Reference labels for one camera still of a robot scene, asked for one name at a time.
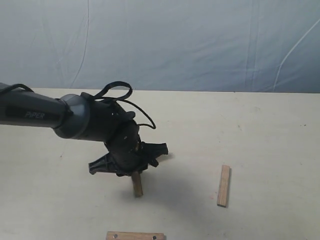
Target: white backdrop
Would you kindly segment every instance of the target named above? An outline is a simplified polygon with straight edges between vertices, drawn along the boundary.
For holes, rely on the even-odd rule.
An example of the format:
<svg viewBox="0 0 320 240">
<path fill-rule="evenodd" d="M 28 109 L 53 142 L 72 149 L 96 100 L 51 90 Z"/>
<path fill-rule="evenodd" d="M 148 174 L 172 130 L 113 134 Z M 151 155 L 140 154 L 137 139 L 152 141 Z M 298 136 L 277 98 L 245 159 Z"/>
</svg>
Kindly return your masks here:
<svg viewBox="0 0 320 240">
<path fill-rule="evenodd" d="M 320 92 L 318 0 L 0 2 L 0 82 Z"/>
</svg>

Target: white table surface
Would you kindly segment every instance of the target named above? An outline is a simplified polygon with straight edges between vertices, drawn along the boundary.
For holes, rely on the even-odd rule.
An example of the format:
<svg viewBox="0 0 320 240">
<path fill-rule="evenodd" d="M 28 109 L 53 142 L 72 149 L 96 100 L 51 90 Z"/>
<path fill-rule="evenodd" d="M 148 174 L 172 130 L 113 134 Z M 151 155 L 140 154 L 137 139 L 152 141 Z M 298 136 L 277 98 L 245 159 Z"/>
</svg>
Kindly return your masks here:
<svg viewBox="0 0 320 240">
<path fill-rule="evenodd" d="M 129 177 L 89 174 L 102 143 L 0 126 L 0 239 L 320 239 L 320 94 L 135 91 L 130 100 L 157 125 L 142 127 L 142 140 L 170 152 L 142 174 L 138 199 Z M 217 206 L 222 164 L 232 168 L 228 208 Z"/>
</svg>

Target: small wood piece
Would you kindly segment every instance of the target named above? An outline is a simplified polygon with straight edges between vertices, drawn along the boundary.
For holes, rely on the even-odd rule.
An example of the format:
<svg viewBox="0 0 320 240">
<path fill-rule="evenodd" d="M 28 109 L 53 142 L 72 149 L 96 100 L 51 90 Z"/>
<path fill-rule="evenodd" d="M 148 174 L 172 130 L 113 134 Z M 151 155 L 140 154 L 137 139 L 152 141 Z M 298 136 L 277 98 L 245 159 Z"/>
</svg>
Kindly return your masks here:
<svg viewBox="0 0 320 240">
<path fill-rule="evenodd" d="M 133 183 L 133 193 L 136 198 L 140 198 L 143 196 L 144 192 L 142 190 L 142 184 L 141 184 L 141 176 L 140 173 L 135 171 L 131 175 L 132 183 Z"/>
<path fill-rule="evenodd" d="M 230 167 L 227 165 L 222 165 L 221 178 L 220 178 L 220 186 L 218 193 L 217 205 L 219 207 L 227 207 L 228 204 L 228 190 L 229 190 L 229 182 L 230 182 Z"/>
<path fill-rule="evenodd" d="M 165 240 L 163 233 L 108 231 L 106 240 Z"/>
</svg>

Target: wooden plank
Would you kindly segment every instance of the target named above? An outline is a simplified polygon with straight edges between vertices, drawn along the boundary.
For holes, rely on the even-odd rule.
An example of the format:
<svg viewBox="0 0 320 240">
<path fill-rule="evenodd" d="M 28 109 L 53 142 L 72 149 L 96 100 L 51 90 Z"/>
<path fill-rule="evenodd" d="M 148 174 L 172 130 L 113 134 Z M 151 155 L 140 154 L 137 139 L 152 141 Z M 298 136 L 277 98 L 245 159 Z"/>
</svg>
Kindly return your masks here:
<svg viewBox="0 0 320 240">
<path fill-rule="evenodd" d="M 229 189 L 230 172 L 231 172 L 230 170 L 231 169 L 229 166 L 222 165 L 218 200 L 216 203 L 219 207 L 226 208 L 228 205 L 228 189 Z"/>
<path fill-rule="evenodd" d="M 141 176 L 140 173 L 135 171 L 131 175 L 132 183 L 133 183 L 133 194 L 136 198 L 140 198 L 143 196 L 144 192 L 142 190 L 142 184 L 141 184 Z"/>
<path fill-rule="evenodd" d="M 106 240 L 165 240 L 163 233 L 108 231 Z"/>
</svg>

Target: black robotic arm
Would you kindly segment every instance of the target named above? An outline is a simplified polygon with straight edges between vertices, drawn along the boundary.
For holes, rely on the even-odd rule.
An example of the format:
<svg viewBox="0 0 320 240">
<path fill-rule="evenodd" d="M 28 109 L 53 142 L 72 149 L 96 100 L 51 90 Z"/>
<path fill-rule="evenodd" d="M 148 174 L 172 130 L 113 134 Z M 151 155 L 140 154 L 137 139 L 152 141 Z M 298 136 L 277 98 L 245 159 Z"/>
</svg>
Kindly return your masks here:
<svg viewBox="0 0 320 240">
<path fill-rule="evenodd" d="M 121 97 L 107 97 L 114 87 L 127 87 Z M 82 92 L 51 98 L 35 93 L 23 84 L 0 83 L 0 125 L 52 128 L 63 139 L 103 142 L 108 154 L 89 163 L 89 172 L 131 176 L 158 166 L 156 158 L 168 154 L 166 143 L 145 143 L 139 136 L 140 126 L 156 128 L 152 119 L 127 100 L 132 87 L 122 81 L 105 86 L 96 95 Z M 125 111 L 118 102 L 138 108 L 152 123 L 137 124 L 133 111 Z"/>
</svg>

